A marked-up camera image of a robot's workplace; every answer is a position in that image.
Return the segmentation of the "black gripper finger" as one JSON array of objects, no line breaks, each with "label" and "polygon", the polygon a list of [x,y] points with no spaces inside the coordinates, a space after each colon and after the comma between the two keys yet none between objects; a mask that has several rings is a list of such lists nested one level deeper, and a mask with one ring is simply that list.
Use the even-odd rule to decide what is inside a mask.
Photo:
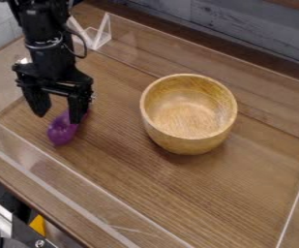
[{"label": "black gripper finger", "polygon": [[39,86],[23,85],[22,93],[34,114],[43,117],[53,105],[49,92]]},{"label": "black gripper finger", "polygon": [[71,124],[79,124],[82,122],[89,111],[90,103],[90,95],[70,95],[67,97],[69,120]]}]

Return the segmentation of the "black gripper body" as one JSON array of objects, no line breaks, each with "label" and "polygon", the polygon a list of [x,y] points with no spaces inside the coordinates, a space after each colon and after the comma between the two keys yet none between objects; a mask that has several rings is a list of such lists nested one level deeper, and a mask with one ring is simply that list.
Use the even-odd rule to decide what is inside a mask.
[{"label": "black gripper body", "polygon": [[35,85],[42,87],[49,94],[62,97],[70,95],[90,95],[93,98],[93,84],[94,79],[82,73],[75,67],[66,69],[58,77],[46,77],[39,73],[33,63],[17,63],[13,66],[17,73],[17,85],[22,88],[23,85]]}]

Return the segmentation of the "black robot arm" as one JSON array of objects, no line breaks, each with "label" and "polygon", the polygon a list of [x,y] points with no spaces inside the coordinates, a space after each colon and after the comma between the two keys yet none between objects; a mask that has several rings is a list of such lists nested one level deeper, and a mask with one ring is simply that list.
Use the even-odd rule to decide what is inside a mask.
[{"label": "black robot arm", "polygon": [[66,97],[69,121],[79,124],[90,107],[94,79],[75,66],[73,36],[81,34],[67,26],[69,0],[0,0],[6,2],[23,32],[23,44],[31,62],[15,63],[17,84],[33,112],[43,117],[50,110],[51,94]]}]

